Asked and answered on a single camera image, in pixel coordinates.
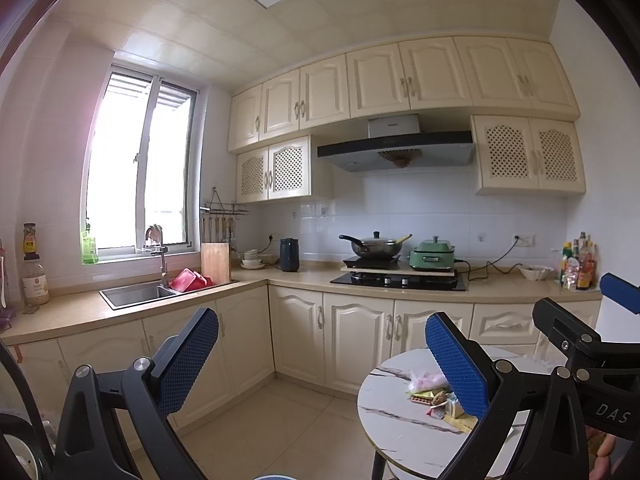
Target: green dish soap bottle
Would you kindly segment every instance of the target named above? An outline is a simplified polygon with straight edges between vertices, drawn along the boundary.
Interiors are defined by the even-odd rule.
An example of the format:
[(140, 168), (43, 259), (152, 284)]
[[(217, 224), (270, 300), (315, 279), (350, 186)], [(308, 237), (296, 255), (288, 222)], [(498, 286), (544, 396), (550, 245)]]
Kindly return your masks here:
[(98, 251), (95, 245), (95, 237), (89, 234), (89, 230), (91, 229), (91, 225), (86, 222), (86, 230), (82, 231), (81, 239), (82, 239), (82, 263), (85, 265), (91, 265), (98, 263)]

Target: stack of bowls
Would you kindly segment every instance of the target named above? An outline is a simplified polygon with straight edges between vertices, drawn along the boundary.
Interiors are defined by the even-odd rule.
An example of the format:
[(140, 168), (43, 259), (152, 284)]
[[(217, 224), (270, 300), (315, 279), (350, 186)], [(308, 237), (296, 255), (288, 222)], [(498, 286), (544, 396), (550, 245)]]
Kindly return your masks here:
[(250, 251), (245, 252), (242, 256), (241, 265), (243, 269), (255, 270), (263, 268), (264, 263), (260, 259), (260, 256), (258, 256), (258, 249), (251, 249)]

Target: tiled floor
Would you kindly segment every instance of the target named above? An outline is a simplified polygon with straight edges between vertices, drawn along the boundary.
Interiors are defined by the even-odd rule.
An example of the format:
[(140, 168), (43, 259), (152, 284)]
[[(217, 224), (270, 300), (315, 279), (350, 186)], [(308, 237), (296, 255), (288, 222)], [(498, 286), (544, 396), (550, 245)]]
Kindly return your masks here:
[[(374, 451), (356, 403), (280, 379), (182, 442), (210, 480), (251, 480), (268, 473), (298, 480), (371, 478)], [(144, 480), (157, 478), (146, 458), (138, 466)]]

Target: electrical outlet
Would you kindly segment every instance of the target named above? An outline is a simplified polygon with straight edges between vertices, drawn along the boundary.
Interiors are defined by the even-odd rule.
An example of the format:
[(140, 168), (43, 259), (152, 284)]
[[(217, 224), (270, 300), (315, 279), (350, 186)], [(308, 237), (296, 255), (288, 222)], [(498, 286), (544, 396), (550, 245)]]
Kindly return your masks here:
[(516, 247), (535, 247), (536, 235), (513, 235), (513, 238), (518, 237), (516, 241)]

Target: marble tabletop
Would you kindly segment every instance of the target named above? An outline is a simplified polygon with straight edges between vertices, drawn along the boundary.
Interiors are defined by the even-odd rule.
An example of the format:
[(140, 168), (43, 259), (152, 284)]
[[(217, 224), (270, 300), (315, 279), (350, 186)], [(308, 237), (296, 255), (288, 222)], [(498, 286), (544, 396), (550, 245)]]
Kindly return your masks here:
[[(548, 373), (548, 368), (511, 352), (483, 346), (493, 359), (507, 359), (523, 372)], [(392, 471), (425, 479), (437, 478), (458, 452), (468, 433), (426, 414), (428, 406), (408, 399), (409, 372), (437, 372), (429, 349), (398, 354), (376, 367), (358, 393), (358, 416), (369, 440), (389, 463)], [(489, 478), (504, 473), (522, 435), (527, 413), (519, 412), (515, 432), (507, 439), (489, 472)], [(405, 474), (398, 478), (410, 478)]]

